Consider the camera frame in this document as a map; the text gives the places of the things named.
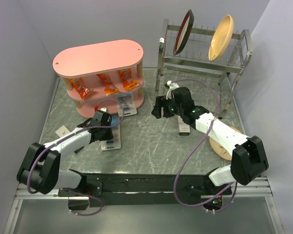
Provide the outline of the orange razor pack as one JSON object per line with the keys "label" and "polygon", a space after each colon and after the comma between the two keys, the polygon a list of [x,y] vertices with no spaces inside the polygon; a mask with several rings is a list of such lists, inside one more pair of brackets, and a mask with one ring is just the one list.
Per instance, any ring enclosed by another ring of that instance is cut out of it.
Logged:
{"label": "orange razor pack", "polygon": [[133,78],[130,68],[118,70],[118,75],[126,91],[131,91],[139,86],[138,81]]}
{"label": "orange razor pack", "polygon": [[119,89],[113,84],[108,73],[100,73],[100,74],[97,74],[97,76],[101,80],[101,82],[105,85],[104,91],[107,96],[119,92]]}
{"label": "orange razor pack", "polygon": [[90,89],[86,86],[84,79],[82,77],[70,78],[69,81],[70,81],[71,85],[73,86],[73,88],[80,95],[80,98],[82,100],[88,98],[88,96],[94,92],[93,89]]}

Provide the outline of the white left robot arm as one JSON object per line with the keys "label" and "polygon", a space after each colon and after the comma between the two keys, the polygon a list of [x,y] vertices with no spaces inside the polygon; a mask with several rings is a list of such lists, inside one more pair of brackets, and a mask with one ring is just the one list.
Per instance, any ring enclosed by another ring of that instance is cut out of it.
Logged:
{"label": "white left robot arm", "polygon": [[111,114],[97,110],[71,133],[49,143],[31,144],[17,173],[17,181],[27,185],[32,194],[47,194],[63,188],[77,196],[83,195],[87,190],[86,176],[74,170],[60,170],[61,159],[92,142],[112,139],[111,121]]}

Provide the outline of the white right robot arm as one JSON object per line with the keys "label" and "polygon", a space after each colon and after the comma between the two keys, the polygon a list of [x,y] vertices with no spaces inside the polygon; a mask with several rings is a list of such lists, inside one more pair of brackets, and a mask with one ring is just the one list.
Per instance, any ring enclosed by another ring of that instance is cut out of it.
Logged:
{"label": "white right robot arm", "polygon": [[249,137],[227,126],[203,106],[195,105],[190,90],[174,88],[166,96],[157,96],[152,115],[156,118],[180,116],[193,129],[207,134],[231,156],[231,164],[212,171],[204,189],[215,194],[221,185],[238,182],[248,185],[269,168],[262,140]]}

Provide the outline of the blue boxed razor pack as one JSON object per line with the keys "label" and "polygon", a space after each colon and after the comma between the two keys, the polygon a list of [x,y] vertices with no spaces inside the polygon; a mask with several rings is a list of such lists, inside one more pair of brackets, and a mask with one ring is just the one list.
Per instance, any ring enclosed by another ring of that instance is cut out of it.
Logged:
{"label": "blue boxed razor pack", "polygon": [[110,140],[101,142],[102,151],[121,149],[121,130],[120,130],[119,121],[120,121],[119,117],[111,118],[111,124],[112,125],[117,124],[117,126],[111,128],[113,138]]}
{"label": "blue boxed razor pack", "polygon": [[131,93],[118,95],[117,101],[119,102],[117,106],[119,117],[137,114],[135,101]]}

